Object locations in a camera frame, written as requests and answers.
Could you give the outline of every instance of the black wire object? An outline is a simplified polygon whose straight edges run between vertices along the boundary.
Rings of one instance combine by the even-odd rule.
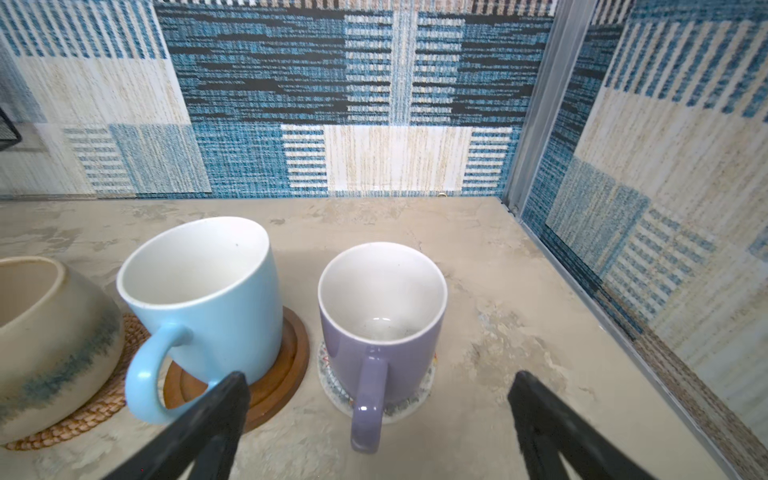
[[[8,115],[0,108],[0,151],[13,147],[20,141],[22,141],[22,135],[13,126]]]
[[[518,372],[507,400],[531,480],[568,480],[558,453],[584,480],[655,480],[530,372]]]
[[[250,393],[233,372],[105,480],[226,480],[243,433]],[[560,453],[584,480],[655,480],[529,372],[507,396],[531,480],[568,480]]]

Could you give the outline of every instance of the stone textured surface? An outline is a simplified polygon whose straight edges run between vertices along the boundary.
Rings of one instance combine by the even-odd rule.
[[[49,255],[119,300],[114,278],[134,249],[216,215],[267,229],[283,302],[304,320],[313,352],[322,339],[317,280],[342,250],[404,243],[431,257],[449,284],[432,395],[384,427],[377,455],[349,447],[349,419],[311,362],[285,409],[241,439],[231,478],[527,478],[505,400],[519,369],[658,478],[725,478],[495,198],[4,203],[0,257]],[[160,430],[124,409],[49,449],[0,450],[0,465],[7,478],[101,478]]]

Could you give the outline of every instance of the coaster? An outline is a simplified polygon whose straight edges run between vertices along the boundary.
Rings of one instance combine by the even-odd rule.
[[[243,434],[275,416],[293,397],[310,362],[310,339],[304,323],[283,307],[283,340],[272,368],[250,387],[250,408]],[[194,378],[175,362],[171,363],[163,385],[165,406],[174,409],[205,392],[205,383]]]
[[[429,365],[427,373],[413,395],[397,403],[387,403],[384,405],[382,424],[388,425],[389,423],[398,422],[414,413],[427,400],[429,392],[432,390],[432,384],[435,381],[436,370],[437,354],[432,357],[432,363]],[[323,386],[323,391],[331,403],[346,416],[352,418],[355,401],[349,396],[344,387],[341,386],[336,376],[333,375],[325,342],[321,342],[320,348],[317,349],[317,375],[320,377],[320,385]]]
[[[5,444],[8,450],[38,450],[72,439],[104,422],[125,406],[125,373],[149,332],[132,313],[123,315],[125,344],[118,365],[98,392],[66,419],[42,432]]]

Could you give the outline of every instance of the mug rim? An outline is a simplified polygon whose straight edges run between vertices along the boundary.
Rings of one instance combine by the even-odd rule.
[[[0,329],[4,329],[6,327],[10,327],[11,325],[15,325],[16,323],[23,322],[26,317],[30,316],[32,312],[34,312],[34,310],[39,308],[39,306],[43,303],[50,300],[56,294],[56,292],[58,292],[58,290],[61,288],[61,285],[64,283],[64,278],[67,276],[67,267],[62,262],[53,258],[43,257],[42,255],[24,255],[22,257],[0,258],[0,267],[13,263],[40,261],[51,263],[56,267],[56,278],[54,279],[51,288],[46,290],[45,293],[36,302],[29,306],[29,308],[19,313],[5,325],[0,326]]]
[[[259,259],[258,262],[255,262],[255,265],[252,269],[248,270],[241,278],[239,278],[237,281],[230,283],[229,285],[225,286],[224,288],[220,290],[216,290],[215,292],[208,293],[205,296],[201,296],[200,298],[192,299],[192,300],[186,300],[184,302],[176,302],[176,303],[151,303],[151,302],[144,302],[142,300],[139,300],[132,295],[130,295],[128,292],[125,291],[124,287],[124,276],[125,276],[125,270],[127,269],[127,266],[131,263],[131,261],[144,249],[148,248],[152,243],[155,243],[160,238],[165,237],[166,235],[169,235],[171,232],[175,232],[177,230],[183,230],[186,227],[189,227],[190,225],[196,225],[198,223],[206,223],[206,222],[213,222],[213,221],[221,221],[221,220],[245,220],[247,222],[251,222],[254,225],[257,226],[257,229],[263,233],[264,237],[266,238],[266,248],[264,249],[264,255]],[[248,280],[259,268],[261,268],[262,265],[264,265],[264,260],[266,260],[267,256],[269,255],[270,249],[272,248],[272,243],[270,242],[270,235],[267,233],[266,229],[261,225],[261,223],[256,222],[255,220],[251,220],[250,218],[245,217],[235,217],[235,216],[220,216],[220,217],[208,217],[208,218],[201,218],[199,220],[192,220],[191,222],[182,223],[181,225],[177,225],[173,228],[169,228],[168,230],[165,230],[163,232],[158,233],[154,237],[150,238],[146,242],[142,243],[136,250],[131,253],[131,255],[128,256],[127,259],[123,262],[123,264],[120,266],[120,270],[118,271],[118,277],[115,281],[116,287],[118,289],[118,293],[120,293],[120,296],[131,304],[132,306],[138,306],[140,308],[145,308],[149,310],[176,310],[180,308],[185,308],[188,306],[195,306],[200,305],[201,303],[205,303],[208,300],[211,300],[213,298],[216,298],[218,296],[222,296],[227,292],[230,292],[231,290],[236,289],[239,287],[242,283],[244,283],[246,280]]]
[[[350,254],[351,252],[355,250],[359,250],[361,248],[370,247],[372,245],[388,245],[391,247],[395,247],[399,250],[409,250],[412,252],[416,252],[418,255],[423,257],[427,260],[429,268],[431,268],[433,271],[437,272],[438,277],[440,278],[440,284],[442,286],[442,302],[440,305],[440,309],[437,312],[437,315],[435,315],[435,318],[433,318],[424,328],[420,329],[418,332],[413,333],[412,335],[405,336],[401,339],[397,340],[374,340],[374,339],[367,339],[364,336],[356,335],[349,330],[341,327],[332,317],[328,314],[328,311],[326,310],[326,306],[323,304],[323,297],[320,295],[320,287],[323,285],[323,279],[325,278],[326,274],[328,273],[328,269],[336,262],[340,261],[339,259],[345,257],[346,255]],[[320,274],[320,280],[317,282],[317,302],[320,304],[320,312],[323,314],[326,320],[333,325],[334,328],[339,330],[341,333],[343,333],[345,336],[348,336],[349,338],[355,339],[358,342],[366,343],[368,345],[377,345],[377,346],[387,346],[387,345],[400,345],[403,343],[408,343],[411,340],[417,339],[420,336],[425,335],[429,330],[432,329],[433,326],[435,326],[440,319],[445,315],[445,308],[448,306],[448,284],[445,281],[445,276],[442,274],[442,271],[440,268],[435,264],[435,262],[427,257],[424,253],[418,251],[415,248],[408,247],[407,245],[403,245],[402,243],[395,243],[395,242],[368,242],[368,243],[361,243],[360,245],[355,245],[354,247],[350,247],[343,252],[336,255],[333,260],[328,262],[328,265],[326,265],[326,268],[323,269],[323,273]]]

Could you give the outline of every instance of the beige ceramic bowl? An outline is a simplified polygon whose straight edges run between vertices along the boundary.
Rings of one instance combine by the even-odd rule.
[[[123,341],[118,306],[80,273],[45,257],[0,260],[0,445],[83,405]]]

